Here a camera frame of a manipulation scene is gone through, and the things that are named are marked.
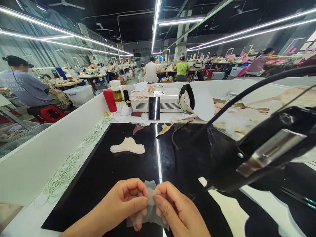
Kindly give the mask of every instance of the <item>fluorescent light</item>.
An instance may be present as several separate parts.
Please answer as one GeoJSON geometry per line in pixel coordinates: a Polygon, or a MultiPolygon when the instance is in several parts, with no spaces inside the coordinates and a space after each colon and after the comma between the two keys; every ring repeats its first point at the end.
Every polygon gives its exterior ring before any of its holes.
{"type": "Polygon", "coordinates": [[[50,24],[48,24],[48,23],[45,23],[45,22],[42,22],[42,21],[33,19],[33,18],[31,18],[31,17],[28,17],[28,16],[24,16],[24,15],[22,15],[22,14],[20,14],[20,13],[17,13],[17,12],[14,12],[14,11],[11,11],[11,10],[8,10],[8,9],[5,9],[5,8],[3,8],[3,7],[0,7],[0,12],[7,13],[7,14],[12,15],[12,16],[15,16],[15,17],[17,17],[17,18],[20,18],[20,19],[23,19],[23,20],[26,20],[26,21],[29,21],[29,22],[32,22],[32,23],[35,23],[35,24],[38,24],[38,25],[47,27],[47,28],[50,28],[50,29],[52,29],[52,30],[56,30],[56,31],[62,32],[62,33],[67,34],[67,35],[72,35],[72,36],[74,36],[74,37],[76,37],[76,38],[79,38],[79,39],[82,39],[82,40],[87,40],[87,41],[90,41],[90,42],[93,42],[93,43],[96,43],[96,44],[103,45],[103,46],[108,47],[108,48],[112,48],[112,49],[114,49],[115,51],[120,51],[120,52],[123,52],[123,53],[126,53],[126,54],[132,56],[132,54],[130,54],[130,53],[128,53],[128,52],[125,52],[125,51],[123,51],[123,50],[121,50],[121,49],[114,48],[114,47],[112,47],[112,46],[110,46],[110,45],[107,45],[107,44],[101,43],[101,42],[99,42],[99,41],[96,41],[96,40],[93,40],[93,39],[89,39],[89,38],[86,38],[86,37],[83,37],[83,36],[74,34],[74,33],[69,32],[69,31],[62,30],[62,29],[60,29],[60,28],[58,28],[58,27],[55,27],[55,26],[52,26],[52,25],[50,25],[50,24]]]}
{"type": "Polygon", "coordinates": [[[19,7],[23,10],[23,8],[22,8],[21,4],[19,3],[19,1],[18,0],[15,0],[15,1],[19,5],[19,7]]]}
{"type": "Polygon", "coordinates": [[[65,39],[65,38],[72,38],[74,36],[66,35],[66,36],[56,36],[56,37],[43,37],[40,38],[41,40],[58,40],[58,39],[65,39]]]}
{"type": "MultiPolygon", "coordinates": [[[[295,23],[295,24],[288,24],[288,25],[276,27],[276,28],[273,28],[273,29],[261,31],[261,32],[258,32],[258,33],[253,33],[253,34],[250,34],[250,35],[246,35],[246,36],[242,36],[242,37],[239,37],[239,38],[231,39],[231,40],[228,40],[228,41],[224,41],[224,42],[219,42],[219,43],[216,43],[216,44],[208,45],[208,46],[205,46],[205,47],[202,47],[202,48],[198,48],[198,49],[199,50],[200,49],[205,49],[205,48],[217,46],[217,45],[220,45],[220,44],[233,42],[233,41],[236,41],[236,40],[241,40],[241,39],[245,39],[245,38],[249,38],[249,37],[253,37],[253,36],[257,36],[257,35],[262,35],[262,34],[273,32],[273,31],[283,30],[283,29],[291,28],[291,27],[298,26],[298,25],[312,23],[312,22],[315,22],[315,21],[316,21],[316,18],[315,19],[311,19],[311,20],[307,20],[307,21],[301,21],[301,22],[298,22],[298,23],[295,23]]],[[[198,49],[188,49],[187,51],[196,51],[198,49]]]]}
{"type": "Polygon", "coordinates": [[[156,37],[156,30],[157,30],[157,22],[158,22],[158,17],[159,17],[159,12],[160,12],[160,4],[161,0],[156,0],[157,1],[157,6],[155,9],[155,18],[154,18],[154,33],[152,35],[152,47],[151,47],[151,53],[154,50],[154,43],[155,43],[155,37],[156,37]]]}
{"type": "Polygon", "coordinates": [[[187,19],[187,20],[177,19],[173,21],[161,22],[158,25],[159,26],[178,25],[178,24],[185,24],[185,23],[191,23],[191,22],[199,22],[202,20],[204,20],[204,17],[192,18],[192,19],[187,19]]]}
{"type": "Polygon", "coordinates": [[[36,38],[36,37],[31,37],[31,36],[26,36],[26,35],[21,35],[21,34],[15,34],[15,33],[3,31],[3,30],[0,30],[0,34],[9,35],[9,36],[15,36],[15,37],[29,39],[29,40],[36,40],[36,41],[41,41],[41,42],[53,43],[53,44],[60,44],[60,45],[68,46],[68,47],[85,49],[85,50],[92,51],[92,52],[100,52],[100,53],[105,53],[105,54],[113,54],[113,55],[121,56],[120,54],[110,53],[110,52],[103,51],[103,50],[81,47],[81,46],[74,45],[74,44],[66,44],[66,43],[61,43],[61,42],[56,42],[56,41],[49,41],[49,40],[40,39],[40,38],[36,38]]]}
{"type": "Polygon", "coordinates": [[[36,5],[39,9],[41,9],[42,11],[46,11],[44,8],[42,8],[42,7],[40,7],[40,6],[38,6],[38,5],[36,5]]]}
{"type": "Polygon", "coordinates": [[[275,24],[278,24],[280,22],[287,21],[287,20],[290,20],[290,19],[294,19],[294,18],[297,18],[297,17],[300,17],[300,16],[304,16],[304,15],[307,15],[307,14],[310,14],[310,13],[313,13],[313,12],[316,12],[316,8],[313,8],[311,10],[307,10],[307,11],[304,11],[304,12],[301,12],[301,13],[297,13],[297,14],[294,14],[294,15],[291,15],[291,16],[287,16],[287,17],[284,17],[284,18],[281,18],[281,19],[278,19],[278,20],[275,20],[275,21],[270,21],[270,22],[267,22],[267,23],[259,25],[259,26],[248,28],[246,30],[236,32],[234,34],[225,36],[223,38],[215,39],[215,40],[212,40],[210,42],[201,44],[199,46],[195,46],[195,47],[189,48],[188,50],[191,50],[193,48],[199,48],[201,46],[204,46],[204,45],[207,45],[207,44],[211,44],[211,43],[214,43],[214,42],[217,42],[217,41],[220,41],[220,40],[224,40],[224,39],[227,39],[227,38],[231,38],[231,37],[234,37],[234,36],[237,36],[237,35],[241,35],[241,34],[249,32],[249,31],[258,30],[258,29],[261,29],[261,28],[264,28],[264,27],[267,27],[267,26],[275,25],[275,24]]]}

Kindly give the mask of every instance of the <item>smartphone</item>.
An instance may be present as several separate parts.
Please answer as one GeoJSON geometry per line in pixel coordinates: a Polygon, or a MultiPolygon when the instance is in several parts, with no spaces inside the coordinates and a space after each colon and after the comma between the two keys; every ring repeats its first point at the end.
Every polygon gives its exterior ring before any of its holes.
{"type": "Polygon", "coordinates": [[[160,120],[160,97],[149,97],[149,120],[160,120]]]}

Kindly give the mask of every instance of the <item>woman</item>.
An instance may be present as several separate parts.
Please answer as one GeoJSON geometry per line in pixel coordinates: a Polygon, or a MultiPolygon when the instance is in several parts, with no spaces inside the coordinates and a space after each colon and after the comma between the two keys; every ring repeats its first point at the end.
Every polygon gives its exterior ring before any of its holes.
{"type": "Polygon", "coordinates": [[[145,81],[148,83],[158,83],[157,73],[161,72],[161,69],[158,67],[158,64],[155,64],[155,57],[151,56],[149,63],[143,69],[145,81]]]}
{"type": "Polygon", "coordinates": [[[261,76],[265,70],[263,69],[266,62],[270,60],[277,60],[280,57],[273,55],[274,54],[274,48],[269,47],[266,50],[262,52],[262,54],[256,58],[249,66],[246,74],[254,75],[254,76],[261,76]]]}
{"type": "Polygon", "coordinates": [[[175,81],[186,81],[187,80],[187,71],[190,71],[189,64],[185,61],[185,56],[180,57],[180,62],[173,69],[177,71],[175,76],[175,81]]]}

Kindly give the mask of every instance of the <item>plastic storage box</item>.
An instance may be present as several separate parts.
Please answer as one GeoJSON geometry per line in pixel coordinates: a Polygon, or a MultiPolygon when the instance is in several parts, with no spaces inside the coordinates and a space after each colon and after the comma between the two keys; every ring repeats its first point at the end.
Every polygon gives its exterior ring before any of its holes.
{"type": "Polygon", "coordinates": [[[213,72],[212,80],[222,80],[225,76],[224,72],[213,72]]]}
{"type": "Polygon", "coordinates": [[[68,98],[72,101],[74,105],[83,105],[94,97],[92,86],[90,85],[74,87],[65,90],[64,93],[68,96],[68,98]]]}
{"type": "Polygon", "coordinates": [[[233,67],[230,72],[230,76],[236,77],[245,67],[233,67]]]}

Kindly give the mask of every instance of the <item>ceiling fan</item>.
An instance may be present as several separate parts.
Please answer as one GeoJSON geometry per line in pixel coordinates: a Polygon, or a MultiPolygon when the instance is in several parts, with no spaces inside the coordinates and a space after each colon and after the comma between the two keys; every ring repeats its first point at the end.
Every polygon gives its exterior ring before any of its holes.
{"type": "Polygon", "coordinates": [[[208,28],[208,29],[202,29],[202,30],[215,30],[216,27],[218,27],[220,25],[217,25],[217,26],[214,26],[214,27],[211,27],[211,28],[208,28]]]}
{"type": "Polygon", "coordinates": [[[64,6],[69,6],[69,7],[74,7],[74,8],[78,8],[81,10],[85,10],[86,8],[81,7],[81,6],[77,6],[71,3],[66,2],[66,0],[61,0],[60,3],[53,3],[53,4],[49,4],[49,6],[54,7],[54,6],[59,6],[59,5],[64,5],[64,6]]]}
{"type": "Polygon", "coordinates": [[[232,18],[232,17],[234,17],[234,16],[237,16],[237,15],[241,15],[241,14],[247,13],[247,12],[253,12],[253,11],[259,10],[259,8],[256,8],[256,9],[251,9],[251,10],[248,10],[248,11],[244,11],[244,7],[245,7],[245,4],[246,4],[246,1],[247,1],[247,0],[245,0],[245,3],[244,3],[244,5],[243,5],[243,8],[242,8],[242,9],[239,9],[239,8],[238,8],[238,9],[237,9],[237,14],[232,15],[230,18],[232,18]]]}
{"type": "Polygon", "coordinates": [[[119,40],[121,38],[121,36],[117,37],[117,38],[111,38],[112,40],[119,40]]]}
{"type": "Polygon", "coordinates": [[[96,29],[95,31],[97,31],[97,30],[113,31],[113,30],[109,30],[109,29],[104,29],[101,23],[97,23],[96,25],[97,25],[97,26],[100,26],[100,29],[96,29]]]}

